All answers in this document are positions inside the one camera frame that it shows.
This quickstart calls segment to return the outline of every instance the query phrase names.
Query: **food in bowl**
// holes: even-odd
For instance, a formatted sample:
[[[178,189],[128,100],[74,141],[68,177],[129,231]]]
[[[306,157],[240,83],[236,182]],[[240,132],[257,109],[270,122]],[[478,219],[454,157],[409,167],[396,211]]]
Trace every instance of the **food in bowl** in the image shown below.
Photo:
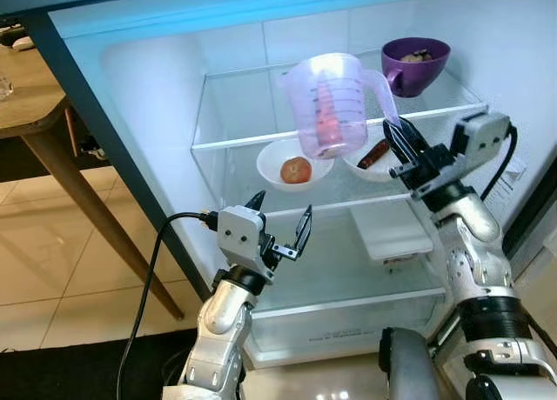
[[[415,50],[412,54],[404,55],[400,61],[403,63],[421,63],[423,61],[431,61],[433,59],[429,50]]]
[[[374,163],[379,161],[382,156],[384,156],[391,147],[386,139],[380,140],[367,154],[364,155],[362,159],[359,160],[358,168],[362,170],[367,170],[371,167]]]
[[[304,157],[295,157],[282,164],[280,177],[287,184],[307,183],[312,177],[312,165]]]

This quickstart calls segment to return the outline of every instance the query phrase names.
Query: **tiled floor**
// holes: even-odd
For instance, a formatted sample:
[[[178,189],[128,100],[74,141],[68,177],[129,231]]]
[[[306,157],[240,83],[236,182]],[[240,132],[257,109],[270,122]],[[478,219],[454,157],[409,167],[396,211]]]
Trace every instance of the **tiled floor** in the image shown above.
[[[155,231],[117,172],[83,174],[149,259]],[[157,272],[185,319],[150,296],[139,334],[195,327],[199,299],[165,247]],[[0,183],[0,351],[128,337],[141,285],[52,177]]]

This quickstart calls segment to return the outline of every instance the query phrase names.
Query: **table leg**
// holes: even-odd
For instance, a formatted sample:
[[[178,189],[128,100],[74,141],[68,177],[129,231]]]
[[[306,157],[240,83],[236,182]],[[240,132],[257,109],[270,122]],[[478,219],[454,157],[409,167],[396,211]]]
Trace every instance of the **table leg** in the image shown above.
[[[23,135],[21,138],[93,222],[112,248],[144,281],[149,264],[104,202],[81,175],[76,165],[60,149],[51,133],[44,131]],[[184,316],[156,275],[151,282],[151,291],[176,319]]]

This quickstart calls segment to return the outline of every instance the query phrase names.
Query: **wooden table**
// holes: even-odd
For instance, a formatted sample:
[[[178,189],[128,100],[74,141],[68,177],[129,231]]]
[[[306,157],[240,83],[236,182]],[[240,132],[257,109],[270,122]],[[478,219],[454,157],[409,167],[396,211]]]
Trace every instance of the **wooden table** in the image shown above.
[[[70,104],[38,51],[16,52],[0,47],[0,72],[14,86],[14,92],[0,101],[0,139],[21,137],[112,248],[144,281],[149,264],[49,132]],[[183,317],[157,276],[153,277],[151,291],[175,318]]]

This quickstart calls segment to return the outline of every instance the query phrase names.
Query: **crisper drawer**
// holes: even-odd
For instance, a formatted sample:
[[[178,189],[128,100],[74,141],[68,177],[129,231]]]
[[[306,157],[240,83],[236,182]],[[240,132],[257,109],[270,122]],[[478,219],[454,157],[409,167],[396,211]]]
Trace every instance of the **crisper drawer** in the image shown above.
[[[445,289],[435,288],[254,312],[246,348],[256,367],[375,352],[386,327],[427,334],[444,302]]]

